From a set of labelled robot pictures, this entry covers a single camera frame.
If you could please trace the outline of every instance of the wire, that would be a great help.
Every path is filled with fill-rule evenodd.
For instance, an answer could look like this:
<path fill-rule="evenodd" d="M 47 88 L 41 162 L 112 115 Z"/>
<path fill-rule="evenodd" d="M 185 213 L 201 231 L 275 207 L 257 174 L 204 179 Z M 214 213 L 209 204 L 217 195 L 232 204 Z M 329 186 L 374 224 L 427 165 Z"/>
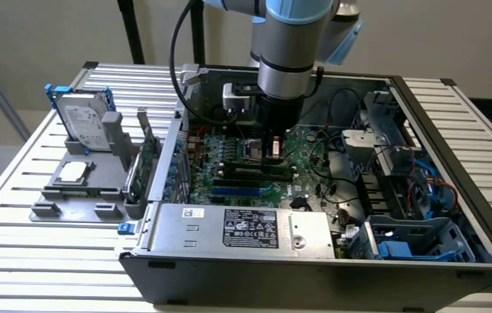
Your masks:
<path fill-rule="evenodd" d="M 233 124 L 233 125 L 235 125 L 235 126 L 236 126 L 236 128 L 237 128 L 237 131 L 239 131 L 239 134 L 241 135 L 243 141 L 245 141 L 245 137 L 244 137 L 244 135 L 243 135 L 241 128 L 239 127 L 239 125 L 237 125 L 237 124 Z"/>
<path fill-rule="evenodd" d="M 312 147 L 312 150 L 311 150 L 311 153 L 308 155 L 308 166 L 311 168 L 311 171 L 313 172 L 313 174 L 324 179 L 329 179 L 332 181 L 344 181 L 347 183 L 350 183 L 352 186 L 356 187 L 355 183 L 350 180 L 350 179 L 346 179 L 346 178 L 339 178 L 339 177 L 332 177 L 332 176 L 324 176 L 323 174 L 320 174 L 315 168 L 312 167 L 312 162 L 311 162 L 311 157 L 312 157 L 312 154 L 315 153 L 315 150 L 316 150 L 316 147 L 320 145 L 320 143 L 323 142 L 324 140 L 320 140 L 316 144 L 315 144 L 315 147 Z"/>
<path fill-rule="evenodd" d="M 309 114 L 309 112 L 312 111 L 312 109 L 316 107 L 316 104 L 319 104 L 319 103 L 321 103 L 325 106 L 328 106 L 328 103 L 324 100 L 315 101 L 315 103 L 311 104 L 311 106 L 307 109 L 307 111 L 300 115 L 299 119 L 304 118 L 307 116 L 307 114 Z"/>
<path fill-rule="evenodd" d="M 324 201 L 327 201 L 328 203 L 331 203 L 331 204 L 341 204 L 341 203 L 346 203 L 346 202 L 350 202 L 350 201 L 352 201 L 352 200 L 358 200 L 359 198 L 358 197 L 355 197 L 355 198 L 351 198 L 351 199 L 347 199 L 347 200 L 343 200 L 343 201 L 329 201 L 328 199 L 327 199 L 327 197 L 325 197 L 325 194 L 327 194 L 327 192 L 328 192 L 328 189 L 331 189 L 329 187 L 327 187 L 327 189 L 324 189 L 324 192 L 323 192 L 323 196 L 321 196 L 321 198 L 324 199 Z"/>
<path fill-rule="evenodd" d="M 344 88 L 339 88 L 339 90 L 336 90 L 333 92 L 333 95 L 331 97 L 331 102 L 329 102 L 329 105 L 328 105 L 328 113 L 327 113 L 327 117 L 325 117 L 325 120 L 327 120 L 327 125 L 332 122 L 332 112 L 331 112 L 331 108 L 332 108 L 332 101 L 333 101 L 333 98 L 335 96 L 341 93 L 343 91 L 350 91 L 354 95 L 355 95 L 355 99 L 358 100 L 358 112 L 360 112 L 360 106 L 362 106 L 362 103 L 363 101 L 360 100 L 360 97 L 359 97 L 359 94 L 355 90 L 352 90 L 351 88 L 348 87 L 344 87 Z"/>
<path fill-rule="evenodd" d="M 289 150 L 288 153 L 285 153 L 285 155 L 283 156 L 283 158 L 285 159 L 288 156 L 291 156 L 291 154 L 295 152 L 295 150 L 297 150 L 299 146 L 295 146 L 293 149 Z"/>
<path fill-rule="evenodd" d="M 323 75 L 324 75 L 324 68 L 316 67 L 315 87 L 312 88 L 312 91 L 305 96 L 305 98 L 311 98 L 316 94 L 317 86 L 320 86 L 320 82 L 323 81 Z"/>
<path fill-rule="evenodd" d="M 173 90 L 177 94 L 177 98 L 182 104 L 182 106 L 185 107 L 186 111 L 197 118 L 200 119 L 205 124 L 213 125 L 213 126 L 227 126 L 235 123 L 235 121 L 237 120 L 237 114 L 235 114 L 228 121 L 220 122 L 220 121 L 214 121 L 213 119 L 209 119 L 204 116 L 201 116 L 201 114 L 198 114 L 197 112 L 194 112 L 190 109 L 189 104 L 186 103 L 185 100 L 185 96 L 181 93 L 178 84 L 177 84 L 177 78 L 176 78 L 176 66 L 174 66 L 174 50 L 176 50 L 176 41 L 177 41 L 177 34 L 178 34 L 178 29 L 181 28 L 181 24 L 182 21 L 185 19 L 186 14 L 190 11 L 190 7 L 193 6 L 196 0 L 190 0 L 186 5 L 185 8 L 182 9 L 181 15 L 178 16 L 177 19 L 177 23 L 176 23 L 176 27 L 173 28 L 173 34 L 172 34 L 172 39 L 170 39 L 170 43 L 169 43 L 169 60 L 168 60 L 168 67 L 169 67 L 169 77 L 172 80 L 172 85 L 173 85 Z"/>
<path fill-rule="evenodd" d="M 329 200 L 325 198 L 325 196 L 324 196 L 324 200 L 325 200 L 328 203 L 331 203 L 331 204 L 341 204 L 341 203 L 350 202 L 350 201 L 352 201 L 352 200 L 359 200 L 359 198 L 358 198 L 358 197 L 355 197 L 355 198 L 351 198 L 351 199 L 347 199 L 347 200 L 343 200 L 343 201 L 329 201 Z"/>
<path fill-rule="evenodd" d="M 407 210 L 411 211 L 411 187 L 415 184 L 415 181 L 412 181 L 407 186 L 407 196 L 406 196 L 406 202 L 407 202 Z"/>
<path fill-rule="evenodd" d="M 386 149 L 388 149 L 388 148 L 391 148 L 394 145 L 387 145 L 384 148 L 382 148 L 380 149 L 380 151 L 378 151 L 376 153 L 375 153 L 375 156 L 372 157 L 372 160 L 371 160 L 371 162 L 368 163 L 368 166 L 367 166 L 367 168 L 370 168 L 371 166 L 372 166 L 372 163 L 375 163 L 376 162 L 376 157 L 378 157 L 378 155 L 380 154 L 380 153 L 383 153 L 384 152 L 384 150 Z"/>

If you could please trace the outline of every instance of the robotic arm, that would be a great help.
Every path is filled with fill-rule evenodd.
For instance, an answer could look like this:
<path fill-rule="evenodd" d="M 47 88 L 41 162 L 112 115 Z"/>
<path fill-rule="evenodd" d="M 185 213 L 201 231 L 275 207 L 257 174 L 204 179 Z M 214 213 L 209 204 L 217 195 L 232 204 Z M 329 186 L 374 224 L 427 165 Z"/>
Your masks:
<path fill-rule="evenodd" d="M 299 121 L 315 60 L 340 64 L 358 35 L 355 1 L 202 1 L 219 9 L 253 16 L 251 57 L 259 67 L 256 86 L 248 86 L 247 91 L 243 86 L 232 86 L 231 90 L 237 97 L 255 96 L 255 120 L 263 127 L 263 159 L 279 162 L 283 134 Z"/>

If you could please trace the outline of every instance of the black pole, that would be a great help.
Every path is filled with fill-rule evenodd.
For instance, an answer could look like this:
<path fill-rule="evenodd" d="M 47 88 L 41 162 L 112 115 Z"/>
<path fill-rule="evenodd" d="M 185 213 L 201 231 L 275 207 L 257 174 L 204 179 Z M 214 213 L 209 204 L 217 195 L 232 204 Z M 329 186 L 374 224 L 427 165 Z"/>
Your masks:
<path fill-rule="evenodd" d="M 141 38 L 138 37 L 137 20 L 134 18 L 133 0 L 117 0 L 122 24 L 125 26 L 126 41 L 129 42 L 130 57 L 134 64 L 144 64 Z"/>
<path fill-rule="evenodd" d="M 202 8 L 202 1 L 194 1 L 190 7 L 190 36 L 193 38 L 193 61 L 196 64 L 205 64 Z"/>

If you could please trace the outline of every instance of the green circuit board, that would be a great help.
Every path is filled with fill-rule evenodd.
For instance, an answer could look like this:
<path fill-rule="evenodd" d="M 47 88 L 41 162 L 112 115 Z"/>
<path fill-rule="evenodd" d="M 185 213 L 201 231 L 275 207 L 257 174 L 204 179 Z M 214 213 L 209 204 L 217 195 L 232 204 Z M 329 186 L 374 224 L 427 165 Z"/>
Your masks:
<path fill-rule="evenodd" d="M 285 136 L 283 144 L 283 153 L 289 155 L 284 162 L 277 166 L 292 168 L 295 171 L 291 183 L 287 182 L 265 182 L 260 197 L 257 196 L 223 196 L 224 203 L 210 203 L 210 189 L 213 187 L 213 179 L 217 175 L 217 166 L 221 162 L 232 162 L 241 164 L 260 164 L 259 161 L 247 158 L 245 140 L 243 138 L 225 137 L 213 131 L 204 134 L 200 144 L 196 145 L 194 157 L 190 159 L 190 192 L 189 203 L 192 204 L 213 204 L 232 206 L 255 206 L 255 207 L 285 207 L 296 197 L 304 197 L 315 200 L 315 186 L 320 183 L 324 190 L 331 183 L 327 179 L 319 178 L 309 168 L 309 154 L 315 147 L 313 142 L 308 142 L 305 137 L 316 135 L 316 131 L 307 127 L 295 127 Z M 321 160 L 323 145 L 317 145 L 312 155 Z M 329 175 L 328 168 L 316 167 L 323 175 Z"/>

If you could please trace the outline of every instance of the open computer chassis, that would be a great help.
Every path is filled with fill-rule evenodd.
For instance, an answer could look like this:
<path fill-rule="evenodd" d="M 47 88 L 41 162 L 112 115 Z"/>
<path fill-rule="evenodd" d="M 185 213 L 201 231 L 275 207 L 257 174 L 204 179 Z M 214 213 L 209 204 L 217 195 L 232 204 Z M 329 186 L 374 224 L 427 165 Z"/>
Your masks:
<path fill-rule="evenodd" d="M 223 84 L 255 76 L 185 65 L 193 109 L 221 119 Z M 492 208 L 399 76 L 325 73 L 277 166 L 251 121 L 176 107 L 120 253 L 148 302 L 434 312 L 492 293 Z"/>

